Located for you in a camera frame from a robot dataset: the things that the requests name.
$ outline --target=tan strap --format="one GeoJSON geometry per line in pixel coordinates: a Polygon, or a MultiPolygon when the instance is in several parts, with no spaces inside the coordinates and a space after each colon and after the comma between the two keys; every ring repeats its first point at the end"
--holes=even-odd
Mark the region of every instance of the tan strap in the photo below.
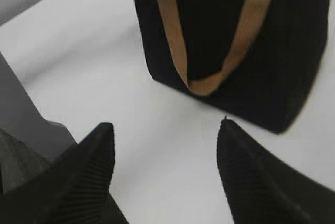
{"type": "Polygon", "coordinates": [[[187,52],[176,0],[157,0],[174,66],[194,94],[208,96],[239,66],[255,41],[271,0],[245,0],[229,53],[219,72],[202,80],[187,78],[187,52]]]}

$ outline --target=white surface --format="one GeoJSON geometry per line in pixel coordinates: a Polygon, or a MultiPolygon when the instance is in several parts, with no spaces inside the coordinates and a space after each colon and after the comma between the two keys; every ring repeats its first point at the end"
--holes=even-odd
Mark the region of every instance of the white surface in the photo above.
{"type": "MultiPolygon", "coordinates": [[[[335,189],[335,10],[314,90],[283,135],[234,119],[285,162],[335,189]]],[[[79,142],[115,125],[112,195],[131,224],[231,224],[216,164],[223,111],[153,81],[133,0],[44,0],[0,28],[0,50],[49,120],[79,142]]]]}

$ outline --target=black fabric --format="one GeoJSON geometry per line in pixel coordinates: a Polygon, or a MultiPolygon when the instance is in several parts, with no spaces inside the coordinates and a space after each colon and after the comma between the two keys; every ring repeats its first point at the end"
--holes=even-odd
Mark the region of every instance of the black fabric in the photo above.
{"type": "Polygon", "coordinates": [[[335,223],[335,192],[283,163],[232,120],[221,124],[217,163],[235,224],[335,223]]]}
{"type": "MultiPolygon", "coordinates": [[[[272,0],[264,25],[238,69],[208,97],[191,94],[173,65],[157,0],[135,0],[152,78],[273,132],[285,131],[305,103],[324,51],[330,0],[272,0]]],[[[243,0],[177,0],[188,77],[219,70],[243,0]]]]}
{"type": "Polygon", "coordinates": [[[4,189],[2,186],[2,171],[1,171],[1,165],[0,165],[0,197],[4,194],[4,189]]]}
{"type": "Polygon", "coordinates": [[[113,126],[103,123],[45,172],[0,197],[0,222],[127,223],[114,200],[110,203],[114,164],[113,126]]]}

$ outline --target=black tote bag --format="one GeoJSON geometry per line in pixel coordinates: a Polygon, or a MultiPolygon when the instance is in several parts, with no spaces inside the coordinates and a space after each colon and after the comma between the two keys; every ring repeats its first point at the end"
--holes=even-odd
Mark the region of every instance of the black tote bag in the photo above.
{"type": "Polygon", "coordinates": [[[152,78],[273,132],[301,110],[330,0],[135,0],[152,78]]]}

